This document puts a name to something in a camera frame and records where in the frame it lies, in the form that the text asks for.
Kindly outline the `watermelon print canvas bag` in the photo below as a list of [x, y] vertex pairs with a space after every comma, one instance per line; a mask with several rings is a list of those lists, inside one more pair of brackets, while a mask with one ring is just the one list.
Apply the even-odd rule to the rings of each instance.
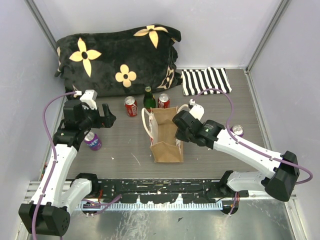
[[180, 107], [141, 109], [143, 127], [150, 138], [150, 150], [155, 163], [183, 163], [184, 147], [181, 140], [176, 139], [178, 127], [173, 123], [174, 116], [188, 108]]

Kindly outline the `green glass bottle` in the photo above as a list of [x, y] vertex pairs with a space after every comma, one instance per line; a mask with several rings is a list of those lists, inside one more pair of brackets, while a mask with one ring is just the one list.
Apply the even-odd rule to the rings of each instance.
[[152, 88], [150, 86], [145, 87], [144, 97], [143, 97], [143, 106], [150, 112], [151, 108], [154, 105], [154, 97], [152, 94]]

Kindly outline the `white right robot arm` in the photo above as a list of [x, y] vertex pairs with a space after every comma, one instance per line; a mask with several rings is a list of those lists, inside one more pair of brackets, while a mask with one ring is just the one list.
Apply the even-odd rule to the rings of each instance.
[[262, 191], [282, 202], [290, 199], [300, 175], [294, 153], [280, 154], [262, 148], [236, 137], [216, 121], [202, 123], [186, 110], [177, 113], [172, 121], [177, 126], [175, 137], [178, 140], [226, 153], [255, 168], [254, 172], [226, 171], [219, 181], [223, 196], [231, 197], [240, 191]]

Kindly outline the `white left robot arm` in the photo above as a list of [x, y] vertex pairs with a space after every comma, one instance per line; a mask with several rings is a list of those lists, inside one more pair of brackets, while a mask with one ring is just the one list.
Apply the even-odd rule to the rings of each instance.
[[116, 117], [109, 105], [102, 104], [104, 115], [93, 103], [68, 100], [63, 106], [63, 119], [56, 133], [50, 137], [52, 152], [43, 178], [29, 203], [20, 205], [18, 214], [32, 237], [66, 234], [73, 211], [85, 198], [95, 198], [100, 193], [98, 177], [81, 173], [63, 191], [65, 181], [80, 149], [91, 129], [111, 128]]

